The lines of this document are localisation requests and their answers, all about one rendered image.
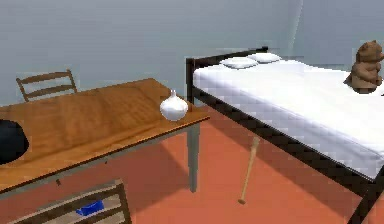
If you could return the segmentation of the white pillow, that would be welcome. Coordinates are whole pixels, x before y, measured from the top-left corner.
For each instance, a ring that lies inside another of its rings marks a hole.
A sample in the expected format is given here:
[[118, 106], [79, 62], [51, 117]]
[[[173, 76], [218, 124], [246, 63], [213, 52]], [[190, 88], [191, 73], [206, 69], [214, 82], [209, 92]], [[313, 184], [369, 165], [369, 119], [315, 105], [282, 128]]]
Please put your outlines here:
[[248, 55], [248, 58], [258, 63], [272, 63], [281, 60], [281, 57], [273, 53], [255, 53]]
[[258, 62], [247, 57], [232, 57], [221, 60], [220, 64], [233, 69], [246, 69], [258, 65]]

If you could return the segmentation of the black round object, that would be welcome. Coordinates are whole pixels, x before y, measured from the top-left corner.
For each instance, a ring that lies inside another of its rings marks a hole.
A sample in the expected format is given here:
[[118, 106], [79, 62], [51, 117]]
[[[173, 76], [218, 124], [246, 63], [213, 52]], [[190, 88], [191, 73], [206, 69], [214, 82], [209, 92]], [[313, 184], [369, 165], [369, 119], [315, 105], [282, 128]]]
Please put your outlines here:
[[17, 160], [28, 147], [22, 127], [17, 122], [0, 119], [0, 165]]

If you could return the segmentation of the brown wooden table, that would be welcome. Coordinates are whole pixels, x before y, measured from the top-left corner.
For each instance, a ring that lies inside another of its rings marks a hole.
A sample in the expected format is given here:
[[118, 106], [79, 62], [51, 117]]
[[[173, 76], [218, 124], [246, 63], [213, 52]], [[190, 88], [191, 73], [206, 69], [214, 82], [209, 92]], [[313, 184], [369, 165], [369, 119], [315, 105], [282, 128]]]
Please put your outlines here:
[[173, 96], [153, 78], [0, 107], [29, 141], [18, 160], [0, 165], [0, 199], [142, 145], [187, 133], [189, 187], [197, 188], [200, 123], [209, 115], [189, 103], [169, 121], [160, 104]]

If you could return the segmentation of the brown teddy bear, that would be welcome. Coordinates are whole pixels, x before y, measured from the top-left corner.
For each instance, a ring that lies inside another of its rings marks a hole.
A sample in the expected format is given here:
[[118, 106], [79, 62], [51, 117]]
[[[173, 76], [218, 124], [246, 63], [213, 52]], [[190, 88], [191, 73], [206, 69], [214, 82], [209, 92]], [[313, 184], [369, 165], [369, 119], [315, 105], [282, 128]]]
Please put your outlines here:
[[355, 63], [344, 83], [359, 94], [374, 92], [383, 82], [383, 78], [379, 75], [382, 60], [384, 54], [377, 41], [365, 42], [358, 49]]

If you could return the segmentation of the black frame white bed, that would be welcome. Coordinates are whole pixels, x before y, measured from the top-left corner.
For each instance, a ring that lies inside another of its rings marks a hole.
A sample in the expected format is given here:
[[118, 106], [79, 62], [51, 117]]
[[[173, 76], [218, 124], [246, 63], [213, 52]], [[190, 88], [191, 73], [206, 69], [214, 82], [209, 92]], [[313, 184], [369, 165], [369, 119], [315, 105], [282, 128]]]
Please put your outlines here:
[[347, 72], [296, 60], [246, 69], [220, 64], [267, 47], [189, 58], [187, 99], [200, 100], [361, 198], [348, 224], [363, 224], [384, 193], [384, 91], [358, 94]]

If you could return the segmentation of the brown wooden chair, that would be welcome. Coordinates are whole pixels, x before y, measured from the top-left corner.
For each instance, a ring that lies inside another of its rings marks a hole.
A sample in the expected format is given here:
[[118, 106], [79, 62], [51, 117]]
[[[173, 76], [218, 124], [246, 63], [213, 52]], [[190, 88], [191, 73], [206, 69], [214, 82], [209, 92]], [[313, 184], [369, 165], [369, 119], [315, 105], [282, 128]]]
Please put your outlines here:
[[65, 91], [78, 92], [70, 69], [17, 78], [16, 82], [26, 102]]
[[133, 224], [121, 179], [76, 193], [7, 224]]

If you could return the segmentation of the white round vase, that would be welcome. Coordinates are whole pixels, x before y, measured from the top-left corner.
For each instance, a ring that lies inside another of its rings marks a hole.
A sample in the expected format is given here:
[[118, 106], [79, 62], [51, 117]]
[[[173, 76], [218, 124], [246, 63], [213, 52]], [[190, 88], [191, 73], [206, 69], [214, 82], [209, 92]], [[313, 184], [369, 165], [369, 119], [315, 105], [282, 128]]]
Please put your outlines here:
[[182, 119], [187, 111], [187, 102], [178, 97], [175, 90], [171, 90], [170, 96], [160, 104], [161, 114], [169, 121]]

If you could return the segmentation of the blue object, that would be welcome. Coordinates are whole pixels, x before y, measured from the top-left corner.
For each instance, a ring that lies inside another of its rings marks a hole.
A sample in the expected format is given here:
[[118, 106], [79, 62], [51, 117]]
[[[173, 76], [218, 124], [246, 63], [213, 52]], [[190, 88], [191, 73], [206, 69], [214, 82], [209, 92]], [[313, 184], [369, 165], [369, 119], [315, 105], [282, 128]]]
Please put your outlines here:
[[104, 209], [102, 200], [95, 201], [76, 210], [76, 213], [81, 216], [88, 216]]

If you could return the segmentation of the wooden baseball bat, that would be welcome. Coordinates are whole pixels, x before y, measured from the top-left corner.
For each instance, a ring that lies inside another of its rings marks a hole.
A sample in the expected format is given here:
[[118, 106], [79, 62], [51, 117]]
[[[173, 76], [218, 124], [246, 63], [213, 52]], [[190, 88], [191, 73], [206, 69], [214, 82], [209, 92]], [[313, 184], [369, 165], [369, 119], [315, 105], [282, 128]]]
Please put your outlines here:
[[249, 156], [249, 160], [248, 160], [248, 166], [247, 166], [247, 171], [246, 171], [246, 175], [245, 175], [245, 179], [244, 179], [244, 184], [242, 187], [240, 198], [238, 199], [238, 203], [240, 203], [242, 205], [246, 204], [246, 200], [245, 200], [246, 191], [247, 191], [247, 187], [248, 187], [248, 183], [249, 183], [249, 179], [250, 179], [250, 173], [252, 171], [252, 166], [253, 166], [253, 163], [255, 161], [255, 157], [257, 154], [257, 149], [258, 149], [259, 143], [260, 143], [260, 139], [258, 137], [254, 137], [251, 148], [250, 148], [250, 156]]

